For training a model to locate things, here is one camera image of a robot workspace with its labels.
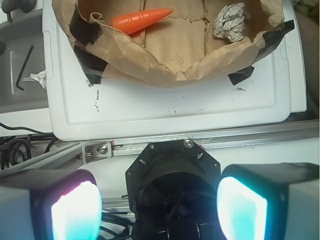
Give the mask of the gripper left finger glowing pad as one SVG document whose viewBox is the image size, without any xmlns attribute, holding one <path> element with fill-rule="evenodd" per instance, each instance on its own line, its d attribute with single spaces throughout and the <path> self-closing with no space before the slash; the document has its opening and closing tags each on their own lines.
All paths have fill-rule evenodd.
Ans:
<svg viewBox="0 0 320 240">
<path fill-rule="evenodd" d="M 0 173 L 2 240 L 95 240 L 101 219 L 101 193 L 88 170 Z"/>
</svg>

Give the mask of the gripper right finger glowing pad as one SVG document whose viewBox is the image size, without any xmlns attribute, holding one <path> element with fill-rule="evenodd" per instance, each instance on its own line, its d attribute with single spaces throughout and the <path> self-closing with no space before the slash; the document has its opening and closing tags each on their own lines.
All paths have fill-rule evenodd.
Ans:
<svg viewBox="0 0 320 240">
<path fill-rule="evenodd" d="M 217 214 L 228 240 L 318 240 L 320 166 L 230 164 L 218 185 Z"/>
</svg>

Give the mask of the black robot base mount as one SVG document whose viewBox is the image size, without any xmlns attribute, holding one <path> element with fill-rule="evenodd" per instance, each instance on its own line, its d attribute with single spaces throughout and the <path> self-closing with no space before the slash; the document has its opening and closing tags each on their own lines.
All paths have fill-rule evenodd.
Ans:
<svg viewBox="0 0 320 240">
<path fill-rule="evenodd" d="M 144 150 L 125 172 L 134 240 L 222 240 L 217 213 L 220 163 L 206 151 Z"/>
</svg>

